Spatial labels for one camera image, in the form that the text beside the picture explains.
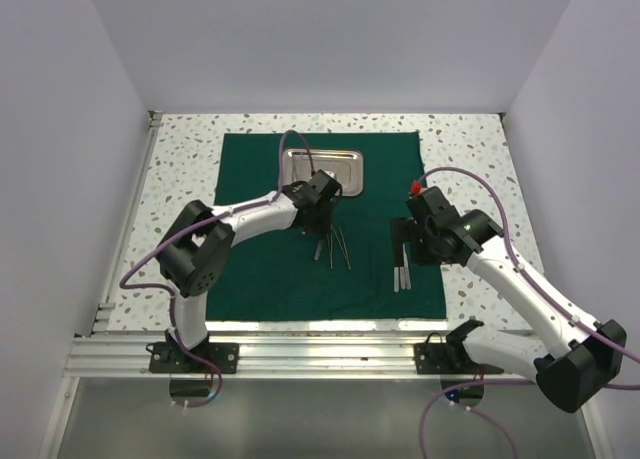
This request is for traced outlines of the steel tweezers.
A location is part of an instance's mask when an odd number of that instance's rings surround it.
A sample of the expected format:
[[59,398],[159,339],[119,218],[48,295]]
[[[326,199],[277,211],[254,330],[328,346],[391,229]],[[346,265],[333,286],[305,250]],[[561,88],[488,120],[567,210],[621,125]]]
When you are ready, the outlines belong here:
[[333,234],[331,232],[327,235],[327,248],[328,248],[328,257],[329,257],[330,269],[334,269]]
[[348,252],[347,244],[346,244],[346,241],[345,241],[345,236],[344,236],[344,233],[343,233],[343,230],[342,230],[341,227],[337,228],[335,235],[336,235],[336,238],[337,238],[337,242],[338,242],[339,248],[341,249],[341,252],[342,252],[344,260],[345,260],[345,263],[347,265],[347,269],[351,270],[352,266],[351,266],[351,261],[350,261],[350,257],[349,257],[349,252]]

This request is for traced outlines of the steel scalpel handle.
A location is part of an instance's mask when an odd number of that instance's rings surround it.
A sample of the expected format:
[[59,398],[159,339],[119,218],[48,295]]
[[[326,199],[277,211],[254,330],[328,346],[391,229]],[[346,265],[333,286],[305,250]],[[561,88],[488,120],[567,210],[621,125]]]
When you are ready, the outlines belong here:
[[410,289],[411,289],[411,287],[412,287],[412,284],[411,284],[411,277],[410,277],[410,269],[409,269],[409,267],[408,267],[408,266],[404,266],[404,268],[405,268],[406,285],[407,285],[407,289],[405,289],[405,290],[410,290]]
[[398,293],[400,291],[401,288],[401,268],[399,267],[394,267],[394,276],[393,276],[393,281],[394,281],[394,293]]
[[398,268],[398,281],[399,281],[399,288],[401,290],[407,289],[406,275],[405,275],[405,268],[404,267]]

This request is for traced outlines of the green surgical cloth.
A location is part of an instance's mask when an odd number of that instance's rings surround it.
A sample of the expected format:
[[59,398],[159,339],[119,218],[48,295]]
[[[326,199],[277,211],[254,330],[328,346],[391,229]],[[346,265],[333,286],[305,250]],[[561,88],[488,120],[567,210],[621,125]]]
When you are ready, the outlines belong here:
[[443,319],[441,271],[417,267],[411,287],[395,291],[390,221],[405,217],[411,183],[423,171],[416,132],[310,134],[316,149],[352,149],[364,156],[364,189],[344,198],[334,224],[347,249],[313,258],[317,237],[274,231],[232,248],[208,293],[214,321]]

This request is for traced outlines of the steel forceps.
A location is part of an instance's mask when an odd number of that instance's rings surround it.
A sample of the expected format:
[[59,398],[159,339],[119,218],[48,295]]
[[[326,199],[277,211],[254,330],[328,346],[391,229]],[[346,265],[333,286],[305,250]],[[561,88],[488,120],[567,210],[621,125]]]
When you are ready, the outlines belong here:
[[319,240],[318,240],[318,243],[317,243],[317,246],[316,246],[316,249],[315,249],[315,252],[314,252],[314,260],[315,261],[318,261],[320,259],[323,247],[324,247],[324,245],[326,243],[327,243],[327,236],[326,235],[321,236],[319,238]]

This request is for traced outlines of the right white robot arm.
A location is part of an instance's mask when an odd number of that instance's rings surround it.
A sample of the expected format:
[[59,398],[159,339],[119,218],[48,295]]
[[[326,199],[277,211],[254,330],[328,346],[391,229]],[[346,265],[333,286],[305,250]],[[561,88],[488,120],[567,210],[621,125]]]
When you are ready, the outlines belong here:
[[420,374],[464,374],[480,367],[537,384],[564,412],[574,413],[618,375],[627,333],[601,322],[525,265],[505,229],[485,212],[461,215],[437,187],[411,196],[409,216],[390,222],[394,289],[409,285],[409,267],[460,265],[494,288],[525,320],[525,337],[469,318],[439,342],[414,347]]

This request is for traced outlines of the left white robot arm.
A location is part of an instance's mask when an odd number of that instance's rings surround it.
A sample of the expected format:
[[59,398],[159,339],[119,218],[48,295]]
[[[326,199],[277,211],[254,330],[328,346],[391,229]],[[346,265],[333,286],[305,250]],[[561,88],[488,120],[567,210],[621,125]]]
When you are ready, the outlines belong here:
[[250,201],[208,207],[188,203],[162,239],[156,260],[163,278],[177,289],[170,302],[172,358],[185,371],[201,369],[208,358],[207,293],[219,280],[233,247],[274,231],[299,229],[326,236],[343,187],[318,170]]

